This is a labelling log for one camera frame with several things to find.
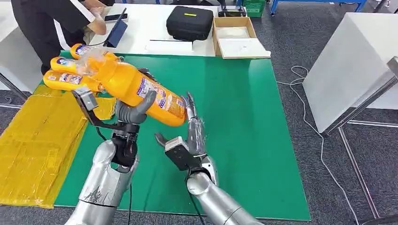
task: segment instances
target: black case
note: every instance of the black case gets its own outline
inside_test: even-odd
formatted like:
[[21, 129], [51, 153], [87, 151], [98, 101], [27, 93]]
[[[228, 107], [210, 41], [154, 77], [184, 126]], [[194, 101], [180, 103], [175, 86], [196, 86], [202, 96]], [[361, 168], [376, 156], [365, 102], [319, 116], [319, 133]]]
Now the black case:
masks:
[[207, 9], [176, 6], [166, 21], [174, 39], [206, 40], [213, 24], [213, 12]]

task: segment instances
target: metal table leg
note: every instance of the metal table leg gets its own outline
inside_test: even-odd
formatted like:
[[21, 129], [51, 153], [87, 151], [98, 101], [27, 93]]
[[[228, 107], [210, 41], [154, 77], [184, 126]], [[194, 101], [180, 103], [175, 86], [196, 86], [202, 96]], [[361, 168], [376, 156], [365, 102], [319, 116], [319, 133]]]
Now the metal table leg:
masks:
[[380, 122], [370, 122], [370, 121], [360, 121], [360, 120], [350, 120], [347, 122], [348, 124], [357, 124], [357, 125], [368, 125], [375, 127], [385, 127], [385, 128], [398, 128], [398, 124], [396, 123], [380, 123]]
[[[11, 83], [11, 81], [8, 80], [2, 73], [0, 73], [0, 82], [6, 85], [14, 94], [20, 97], [23, 101], [26, 101], [28, 99], [28, 96], [25, 95], [25, 93], [23, 93], [21, 90], [19, 90], [19, 88], [17, 88], [13, 83]], [[20, 109], [21, 105], [0, 104], [0, 107]]]
[[340, 133], [341, 139], [343, 140], [345, 150], [347, 151], [348, 157], [351, 160], [351, 164], [354, 168], [355, 174], [357, 175], [357, 178], [360, 182], [360, 185], [362, 187], [362, 191], [365, 194], [366, 200], [369, 204], [370, 210], [372, 211], [373, 217], [374, 218], [379, 218], [379, 213], [377, 212], [375, 203], [373, 202], [372, 196], [370, 196], [369, 189], [367, 188], [367, 185], [365, 183], [365, 180], [363, 179], [362, 173], [360, 172], [360, 169], [358, 167], [357, 161], [355, 160], [354, 154], [352, 153], [351, 147], [348, 143], [348, 139], [345, 136], [345, 133], [343, 131], [342, 127], [338, 128], [338, 131]]

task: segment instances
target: gray carpet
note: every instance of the gray carpet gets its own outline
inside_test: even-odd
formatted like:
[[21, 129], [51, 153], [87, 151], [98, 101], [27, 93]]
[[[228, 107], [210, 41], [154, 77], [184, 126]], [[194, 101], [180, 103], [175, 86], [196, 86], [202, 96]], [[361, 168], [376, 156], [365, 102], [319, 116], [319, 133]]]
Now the gray carpet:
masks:
[[[354, 5], [331, 5], [329, 3], [278, 4], [277, 14], [270, 17], [266, 6], [262, 18], [253, 18], [257, 36], [272, 52], [272, 63], [277, 80], [288, 82], [296, 77], [290, 72], [294, 65], [308, 69], [316, 61], [330, 36], [346, 11]], [[367, 4], [363, 11], [373, 9]], [[304, 91], [296, 86], [301, 96]], [[286, 86], [279, 86], [286, 120], [289, 126], [297, 163], [301, 172], [311, 222], [264, 221], [271, 225], [353, 225], [354, 217], [340, 191], [320, 161], [321, 139], [302, 121], [302, 103]], [[0, 109], [5, 127], [15, 111]], [[314, 123], [311, 114], [307, 119]], [[397, 121], [394, 110], [366, 110], [362, 119], [373, 121]], [[349, 125], [345, 128], [352, 150], [363, 176], [368, 182], [381, 215], [398, 213], [398, 129]], [[372, 217], [366, 199], [355, 178], [350, 160], [337, 132], [326, 137], [324, 161], [346, 189], [348, 197], [359, 219]], [[45, 210], [32, 207], [0, 207], [0, 224], [6, 225], [54, 225], [63, 224], [72, 213], [70, 208]], [[127, 212], [118, 211], [114, 224], [127, 223]], [[200, 225], [194, 216], [177, 216], [154, 213], [132, 213], [135, 225]]]
[[[22, 105], [23, 100], [17, 97], [14, 93], [8, 90], [0, 90], [0, 103]], [[4, 129], [8, 127], [14, 115], [18, 112], [18, 109], [11, 108], [0, 108], [1, 121], [0, 121], [0, 134], [3, 133]]]

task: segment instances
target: white table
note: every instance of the white table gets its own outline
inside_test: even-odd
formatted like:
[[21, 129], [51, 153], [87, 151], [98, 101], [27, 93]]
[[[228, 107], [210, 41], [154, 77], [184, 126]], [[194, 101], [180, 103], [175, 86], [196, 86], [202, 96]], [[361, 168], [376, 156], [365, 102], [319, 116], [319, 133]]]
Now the white table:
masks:
[[[397, 26], [395, 14], [345, 14], [303, 82], [319, 132], [393, 77], [387, 62], [398, 56]], [[368, 107], [398, 109], [398, 86]]]
[[[148, 50], [149, 40], [173, 40], [166, 29], [166, 20], [175, 5], [147, 5], [147, 4], [114, 4], [108, 15], [122, 13], [124, 8], [129, 15], [127, 30], [116, 48], [108, 48], [114, 53], [132, 54], [160, 54], [160, 55], [197, 55], [215, 56], [212, 31], [204, 41], [194, 41], [192, 51], [179, 50]], [[217, 6], [189, 6], [213, 11], [217, 16]], [[107, 23], [106, 35], [95, 35], [90, 44], [103, 42], [114, 26], [114, 22]]]
[[[22, 91], [33, 92], [43, 76], [41, 61], [15, 21], [10, 1], [0, 1], [0, 73]], [[0, 90], [9, 90], [0, 83]]]

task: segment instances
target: white cable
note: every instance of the white cable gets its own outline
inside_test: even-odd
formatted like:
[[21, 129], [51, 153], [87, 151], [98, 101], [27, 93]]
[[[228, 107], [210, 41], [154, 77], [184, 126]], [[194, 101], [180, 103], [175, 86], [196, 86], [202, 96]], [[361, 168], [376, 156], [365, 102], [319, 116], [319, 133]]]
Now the white cable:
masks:
[[303, 101], [303, 99], [300, 97], [300, 95], [297, 93], [297, 91], [293, 89], [293, 85], [302, 84], [302, 82], [298, 82], [298, 83], [294, 83], [294, 82], [295, 82], [295, 81], [298, 81], [298, 80], [304, 80], [305, 77], [303, 77], [302, 75], [300, 75], [300, 74], [298, 74], [297, 72], [295, 72], [295, 71], [293, 70], [294, 68], [301, 68], [301, 69], [305, 70], [305, 71], [306, 71], [306, 76], [307, 76], [307, 74], [308, 74], [308, 69], [307, 69], [307, 68], [302, 67], [302, 66], [293, 66], [292, 68], [290, 68], [290, 70], [291, 70], [295, 75], [297, 75], [297, 76], [299, 76], [299, 77], [301, 77], [301, 78], [298, 78], [298, 79], [296, 79], [296, 80], [293, 80], [293, 81], [290, 82], [290, 83], [283, 83], [283, 82], [279, 82], [279, 81], [277, 81], [277, 83], [289, 85], [290, 89], [291, 89], [292, 91], [294, 91], [294, 93], [296, 93], [297, 97], [298, 97], [298, 98], [300, 99], [300, 101], [303, 103], [303, 108], [304, 108], [303, 121], [304, 121], [306, 124], [308, 124], [308, 125], [312, 128], [312, 130], [314, 130], [314, 131], [316, 132], [316, 134], [317, 134], [319, 137], [321, 137], [321, 139], [322, 139], [322, 143], [321, 143], [321, 162], [322, 162], [322, 164], [325, 166], [325, 168], [328, 170], [328, 172], [329, 172], [329, 174], [331, 175], [331, 177], [333, 178], [334, 182], [337, 184], [337, 186], [338, 186], [338, 187], [341, 189], [341, 191], [343, 192], [344, 197], [345, 197], [345, 200], [347, 201], [348, 206], [350, 207], [351, 212], [352, 212], [352, 214], [353, 214], [354, 217], [355, 217], [355, 222], [357, 223], [357, 225], [360, 225], [360, 224], [359, 224], [359, 221], [358, 221], [358, 218], [357, 218], [357, 215], [355, 214], [354, 209], [352, 208], [351, 203], [350, 203], [350, 200], [348, 200], [347, 194], [345, 193], [343, 187], [338, 183], [338, 181], [336, 180], [335, 176], [332, 174], [332, 171], [330, 171], [329, 167], [328, 167], [328, 166], [325, 164], [325, 162], [323, 161], [323, 144], [324, 144], [324, 142], [325, 142], [325, 139], [324, 139], [323, 136], [322, 136], [322, 135], [321, 135], [321, 134], [320, 134], [320, 133], [319, 133], [307, 120], [306, 120], [306, 104], [305, 104], [305, 102]]

